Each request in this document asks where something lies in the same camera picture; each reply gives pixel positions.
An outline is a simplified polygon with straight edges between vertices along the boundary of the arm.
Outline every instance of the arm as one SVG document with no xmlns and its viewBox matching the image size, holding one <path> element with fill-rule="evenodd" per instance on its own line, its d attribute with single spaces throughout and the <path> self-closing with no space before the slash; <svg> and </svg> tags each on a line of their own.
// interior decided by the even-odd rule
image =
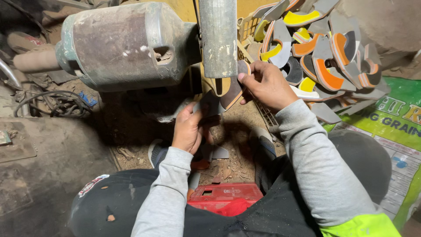
<svg viewBox="0 0 421 237">
<path fill-rule="evenodd" d="M 170 147 L 143 202 L 131 236 L 183 236 L 187 177 L 193 155 Z"/>
<path fill-rule="evenodd" d="M 319 225 L 335 226 L 381 212 L 304 101 L 278 112 L 276 120 L 301 194 Z"/>
<path fill-rule="evenodd" d="M 202 121 L 207 108 L 193 113 L 194 105 L 188 104 L 177 115 L 173 144 L 160 163 L 160 173 L 139 209 L 132 237 L 183 236 L 190 163 L 203 135 L 209 141 L 212 136 L 208 129 L 218 125 L 220 119 L 213 116 Z"/>
<path fill-rule="evenodd" d="M 250 68 L 251 75 L 238 76 L 249 90 L 240 103 L 252 100 L 252 95 L 276 114 L 300 192 L 316 222 L 325 229 L 337 225 L 342 228 L 347 221 L 356 221 L 353 219 L 356 216 L 380 213 L 381 208 L 372 203 L 315 115 L 298 99 L 280 70 L 261 61 L 254 62 Z M 394 229 L 390 220 L 382 224 L 378 227 Z"/>
</svg>

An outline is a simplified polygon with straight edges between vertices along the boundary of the gray sleeve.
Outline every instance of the gray sleeve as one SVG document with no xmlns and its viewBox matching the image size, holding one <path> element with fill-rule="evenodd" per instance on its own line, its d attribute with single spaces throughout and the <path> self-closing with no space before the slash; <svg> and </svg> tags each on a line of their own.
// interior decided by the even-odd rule
<svg viewBox="0 0 421 237">
<path fill-rule="evenodd" d="M 170 147 L 136 217 L 132 237 L 183 236 L 192 154 Z"/>
<path fill-rule="evenodd" d="M 300 192 L 320 226 L 381 213 L 303 100 L 275 116 Z"/>
</svg>

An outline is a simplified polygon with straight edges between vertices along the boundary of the man's left hand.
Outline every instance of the man's left hand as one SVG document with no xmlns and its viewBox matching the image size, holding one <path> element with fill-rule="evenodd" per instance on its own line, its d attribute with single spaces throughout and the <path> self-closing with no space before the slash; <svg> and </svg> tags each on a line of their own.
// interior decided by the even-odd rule
<svg viewBox="0 0 421 237">
<path fill-rule="evenodd" d="M 172 147 L 187 151 L 192 155 L 197 152 L 203 136 L 209 143 L 212 143 L 209 128 L 218 125 L 221 119 L 219 115 L 203 119 L 208 113 L 208 108 L 193 113 L 193 107 L 196 103 L 188 104 L 177 115 L 172 144 Z"/>
</svg>

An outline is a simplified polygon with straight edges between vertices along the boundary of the sneaker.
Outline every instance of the sneaker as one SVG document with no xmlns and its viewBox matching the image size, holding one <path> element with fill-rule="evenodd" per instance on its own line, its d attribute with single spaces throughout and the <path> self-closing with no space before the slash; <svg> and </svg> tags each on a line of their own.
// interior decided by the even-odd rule
<svg viewBox="0 0 421 237">
<path fill-rule="evenodd" d="M 257 186 L 265 193 L 270 188 L 265 187 L 268 182 L 264 181 L 269 178 L 270 165 L 276 159 L 275 145 L 269 132 L 261 127 L 254 127 L 249 138 L 253 161 L 256 165 L 254 179 Z"/>
<path fill-rule="evenodd" d="M 159 164 L 165 159 L 170 143 L 162 139 L 155 139 L 148 149 L 149 162 L 152 168 L 158 169 Z"/>
</svg>

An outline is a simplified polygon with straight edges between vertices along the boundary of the yellow wall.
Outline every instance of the yellow wall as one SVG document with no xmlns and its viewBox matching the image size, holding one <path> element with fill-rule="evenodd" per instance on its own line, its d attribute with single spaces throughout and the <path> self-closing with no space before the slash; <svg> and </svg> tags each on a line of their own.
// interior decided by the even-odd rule
<svg viewBox="0 0 421 237">
<path fill-rule="evenodd" d="M 278 2 L 276 0 L 238 0 L 237 1 L 237 18 L 246 17 L 258 7 L 269 3 Z M 138 2 L 150 2 L 150 0 L 139 0 Z M 195 9 L 193 0 L 154 0 L 154 2 L 165 2 L 177 13 L 184 22 L 196 22 Z"/>
</svg>

